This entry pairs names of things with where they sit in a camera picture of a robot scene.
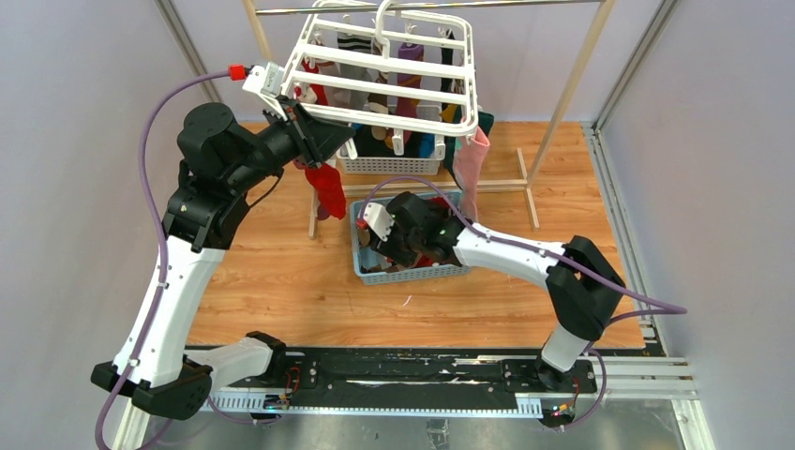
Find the red santa sock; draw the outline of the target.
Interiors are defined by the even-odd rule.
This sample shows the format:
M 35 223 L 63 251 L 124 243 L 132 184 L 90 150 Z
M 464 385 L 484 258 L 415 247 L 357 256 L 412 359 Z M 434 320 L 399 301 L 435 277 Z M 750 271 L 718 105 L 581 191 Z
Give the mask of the red santa sock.
M 304 172 L 307 181 L 315 189 L 318 198 L 315 207 L 317 219 L 344 219 L 347 202 L 339 171 L 328 163 L 319 168 L 309 167 L 300 161 L 295 161 L 293 165 Z

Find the white clip sock hanger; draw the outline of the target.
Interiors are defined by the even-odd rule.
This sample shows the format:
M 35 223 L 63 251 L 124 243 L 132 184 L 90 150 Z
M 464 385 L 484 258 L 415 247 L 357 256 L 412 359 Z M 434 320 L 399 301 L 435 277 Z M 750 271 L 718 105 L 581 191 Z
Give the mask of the white clip sock hanger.
M 288 96 L 297 85 L 318 84 L 347 92 L 361 92 L 385 98 L 406 98 L 419 102 L 457 105 L 462 116 L 453 122 L 395 115 L 386 109 L 355 109 L 332 105 L 308 105 L 315 117 L 335 122 L 384 128 L 393 139 L 396 153 L 403 151 L 406 131 L 440 137 L 470 137 L 479 128 L 473 56 L 473 29 L 469 22 L 447 14 L 431 13 L 426 5 L 383 1 L 317 1 L 309 9 L 305 26 L 285 68 L 281 92 Z M 435 24 L 439 37 L 415 35 L 410 30 L 387 31 L 384 19 L 400 17 L 409 23 Z M 445 33 L 453 31 L 453 39 Z M 424 62 L 398 56 L 399 44 L 436 47 L 459 54 L 457 65 Z M 343 76 L 310 73 L 303 61 L 335 63 L 339 67 L 367 70 L 369 81 Z

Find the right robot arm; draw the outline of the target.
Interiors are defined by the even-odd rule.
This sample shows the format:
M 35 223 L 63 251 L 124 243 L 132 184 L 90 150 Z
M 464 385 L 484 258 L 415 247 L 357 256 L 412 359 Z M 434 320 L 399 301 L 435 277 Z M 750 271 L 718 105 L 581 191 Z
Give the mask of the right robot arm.
M 398 265 L 427 259 L 486 268 L 543 289 L 557 323 L 529 377 L 548 391 L 572 386 L 573 366 L 603 336 L 622 298 L 623 280 L 590 239 L 576 235 L 560 243 L 495 232 L 464 217 L 443 195 L 402 192 L 386 203 L 364 202 L 356 225 L 373 251 Z

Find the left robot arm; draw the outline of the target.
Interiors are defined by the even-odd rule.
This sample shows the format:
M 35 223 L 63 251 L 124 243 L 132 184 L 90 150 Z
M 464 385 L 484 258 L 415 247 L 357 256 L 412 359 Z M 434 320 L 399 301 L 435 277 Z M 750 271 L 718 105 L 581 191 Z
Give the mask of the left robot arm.
M 186 352 L 204 291 L 249 212 L 249 191 L 295 160 L 324 163 L 354 137 L 348 125 L 312 116 L 279 97 L 286 114 L 251 132 L 221 103 L 190 111 L 177 136 L 178 187 L 156 218 L 158 256 L 147 297 L 127 342 L 95 366 L 94 385 L 154 416 L 186 420 L 218 389 L 245 378 L 281 384 L 288 373 L 282 341 L 251 332 L 202 356 Z

